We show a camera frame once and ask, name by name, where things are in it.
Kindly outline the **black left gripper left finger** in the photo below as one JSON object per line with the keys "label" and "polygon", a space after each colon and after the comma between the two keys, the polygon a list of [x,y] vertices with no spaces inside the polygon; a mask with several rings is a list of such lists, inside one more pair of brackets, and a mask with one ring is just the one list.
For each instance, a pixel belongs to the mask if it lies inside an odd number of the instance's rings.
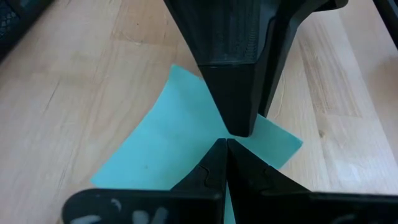
{"label": "black left gripper left finger", "polygon": [[223,224],[228,144],[218,139],[170,190],[87,189],[63,205],[63,224]]}

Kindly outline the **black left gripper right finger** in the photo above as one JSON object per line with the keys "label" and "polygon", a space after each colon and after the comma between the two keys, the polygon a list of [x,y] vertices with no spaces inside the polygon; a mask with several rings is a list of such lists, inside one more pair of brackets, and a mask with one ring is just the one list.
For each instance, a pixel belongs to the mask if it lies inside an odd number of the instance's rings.
{"label": "black left gripper right finger", "polygon": [[237,141],[227,143],[237,224],[398,224],[398,195],[312,192]]}

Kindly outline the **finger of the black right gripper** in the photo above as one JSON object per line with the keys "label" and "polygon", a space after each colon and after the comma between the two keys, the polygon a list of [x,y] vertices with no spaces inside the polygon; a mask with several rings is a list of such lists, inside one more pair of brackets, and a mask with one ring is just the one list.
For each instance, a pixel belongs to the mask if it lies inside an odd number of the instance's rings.
{"label": "finger of the black right gripper", "polygon": [[300,24],[313,12],[346,6],[348,0],[281,0],[273,20],[267,63],[258,113],[267,116],[287,54]]}
{"label": "finger of the black right gripper", "polygon": [[280,0],[164,0],[230,134],[252,134],[269,23]]}

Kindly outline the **blue sticky note pad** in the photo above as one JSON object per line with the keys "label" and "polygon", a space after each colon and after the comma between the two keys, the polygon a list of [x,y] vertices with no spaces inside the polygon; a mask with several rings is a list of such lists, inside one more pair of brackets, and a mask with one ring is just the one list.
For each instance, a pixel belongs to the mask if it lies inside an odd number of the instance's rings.
{"label": "blue sticky note pad", "polygon": [[169,190],[219,138],[233,138],[280,169],[303,141],[258,115],[252,134],[230,134],[204,80],[178,65],[152,109],[92,177],[96,187]]}

